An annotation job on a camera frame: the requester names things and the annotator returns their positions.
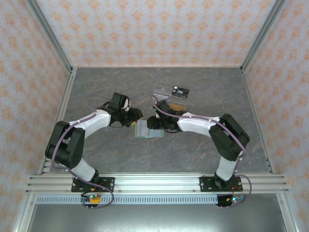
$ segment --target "yellow connector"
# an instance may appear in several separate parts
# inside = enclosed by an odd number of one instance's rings
[[[90,203],[92,204],[99,204],[101,202],[101,196],[97,196],[97,197],[94,197],[94,198],[90,198]]]

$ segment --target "gray marble tabletop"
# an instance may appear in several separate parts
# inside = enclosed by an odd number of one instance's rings
[[[250,137],[249,155],[239,164],[241,172],[268,172],[266,157],[238,68],[78,68],[66,109],[65,121],[90,113],[83,100],[114,92],[130,97],[144,119],[150,109],[154,85],[190,89],[186,111],[201,116],[231,114]],[[105,102],[92,98],[93,107]],[[103,128],[84,144],[84,159],[100,172],[210,172],[220,155],[211,138],[192,132],[164,134],[164,138],[135,138],[134,127]]]

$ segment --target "orange floral wallpaper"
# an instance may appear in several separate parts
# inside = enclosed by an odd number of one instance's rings
[[[38,0],[73,66],[240,66],[275,0]]]
[[[0,1],[0,231],[43,159],[68,73],[25,0]]]
[[[246,79],[278,173],[309,228],[309,4],[289,0]]]

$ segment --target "robotic arm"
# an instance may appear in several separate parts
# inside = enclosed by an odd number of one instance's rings
[[[55,147],[62,134],[70,125],[78,122],[65,135],[64,140],[56,152],[55,162],[71,169],[83,180],[98,184],[98,171],[82,158],[85,138],[116,121],[120,122],[123,127],[130,127],[142,117],[141,110],[130,107],[130,100],[127,96],[114,93],[112,100],[98,107],[95,115],[86,116],[73,122],[60,121],[56,123],[45,150],[45,156],[49,159],[52,158]]]
[[[168,116],[154,107],[156,116],[147,119],[147,127],[155,130],[191,131],[211,137],[221,155],[219,167],[214,175],[215,185],[219,189],[229,186],[237,159],[242,154],[242,149],[235,140],[226,134],[222,127],[211,120],[206,120],[202,116],[195,116],[186,111],[175,111],[170,108],[165,100],[161,100],[155,105],[162,112],[172,116],[175,115],[176,117]],[[249,136],[231,115],[224,114],[222,117],[210,119],[225,125],[236,136],[243,147],[247,146],[250,140]]]

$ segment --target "metal floor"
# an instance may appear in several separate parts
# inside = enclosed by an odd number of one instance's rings
[[[36,205],[28,232],[286,232],[275,194],[253,194],[240,207],[214,204]]]
[[[111,98],[128,95],[144,119],[150,109],[154,85],[190,89],[186,111],[201,116],[231,114],[250,136],[249,156],[241,172],[268,172],[266,157],[239,68],[78,68],[65,121],[82,118],[91,109],[83,104],[92,94]],[[90,100],[93,107],[105,100]],[[164,138],[134,138],[134,127],[103,128],[84,144],[84,159],[99,172],[208,172],[216,171],[220,155],[209,137],[182,132]]]

